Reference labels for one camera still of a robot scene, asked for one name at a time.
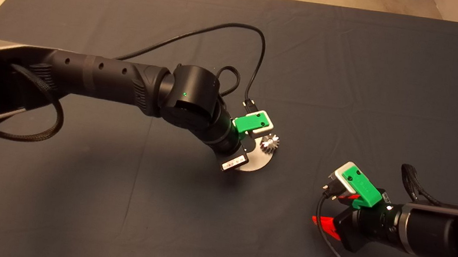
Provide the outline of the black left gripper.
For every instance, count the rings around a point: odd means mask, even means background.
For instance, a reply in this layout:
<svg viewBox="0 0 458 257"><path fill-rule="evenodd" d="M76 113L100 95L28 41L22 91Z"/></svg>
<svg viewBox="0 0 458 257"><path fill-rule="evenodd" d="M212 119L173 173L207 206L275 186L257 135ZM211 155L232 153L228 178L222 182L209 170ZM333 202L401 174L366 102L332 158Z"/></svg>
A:
<svg viewBox="0 0 458 257"><path fill-rule="evenodd" d="M239 145L231 153L221 154L219 162L220 171L229 172L247 164L249 159L246 153L243 145Z"/></svg>

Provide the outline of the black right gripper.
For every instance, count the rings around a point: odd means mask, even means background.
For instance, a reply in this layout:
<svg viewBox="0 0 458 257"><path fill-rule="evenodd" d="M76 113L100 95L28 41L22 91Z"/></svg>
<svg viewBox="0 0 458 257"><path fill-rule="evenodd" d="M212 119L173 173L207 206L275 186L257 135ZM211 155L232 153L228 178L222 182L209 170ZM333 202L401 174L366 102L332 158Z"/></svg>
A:
<svg viewBox="0 0 458 257"><path fill-rule="evenodd" d="M360 195L345 194L340 199L353 202L359 198ZM356 253L369 243L369 239L359 228L358 213L359 210L346 208L334 218L312 216L312 221L315 225L318 225L318 221L320 221L321 227L326 234L335 240L340 240L347 251Z"/></svg>

